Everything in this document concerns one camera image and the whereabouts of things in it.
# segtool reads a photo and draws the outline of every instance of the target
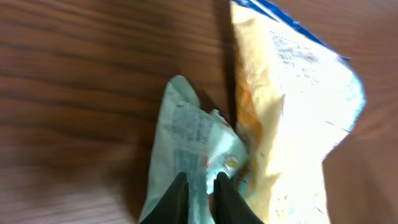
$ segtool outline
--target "white plastic packet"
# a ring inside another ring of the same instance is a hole
[[[239,192],[264,223],[328,223],[322,160],[365,98],[344,59],[266,0],[236,0],[237,131],[250,162]]]
[[[231,177],[247,156],[243,143],[218,111],[202,111],[187,80],[174,77],[167,84],[160,107],[147,198],[139,221],[150,214],[177,174],[185,172],[190,202],[188,223],[209,223],[208,193],[213,191],[217,173]]]

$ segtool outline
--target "plastic packet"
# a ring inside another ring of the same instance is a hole
[[[250,162],[239,192],[265,223],[328,223],[322,160],[365,97],[345,59],[267,1],[231,3],[237,132]]]
[[[208,194],[218,172],[230,177],[247,160],[246,149],[217,110],[200,109],[199,98],[184,77],[167,84],[149,167],[147,198],[139,221],[154,209],[179,172],[187,173],[188,223],[208,223]]]

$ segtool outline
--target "packaging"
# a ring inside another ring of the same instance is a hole
[[[188,223],[209,223],[208,193],[218,172],[234,175],[248,155],[242,141],[217,110],[200,109],[199,98],[187,80],[176,76],[167,84],[149,167],[147,198],[139,217],[155,208],[174,178],[187,173]]]
[[[329,223],[322,160],[352,130],[362,84],[273,4],[236,2],[237,132],[250,158],[239,192],[264,223]]]

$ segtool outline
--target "brown wooden surface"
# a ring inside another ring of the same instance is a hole
[[[366,90],[324,163],[332,222],[396,222],[398,2],[276,3]],[[167,81],[233,121],[232,67],[226,0],[0,0],[0,223],[136,223]]]

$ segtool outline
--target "wood grain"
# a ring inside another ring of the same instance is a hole
[[[398,2],[277,0],[368,103],[324,163],[332,223],[398,220]],[[234,123],[227,0],[0,0],[0,223],[136,223],[166,83]]]

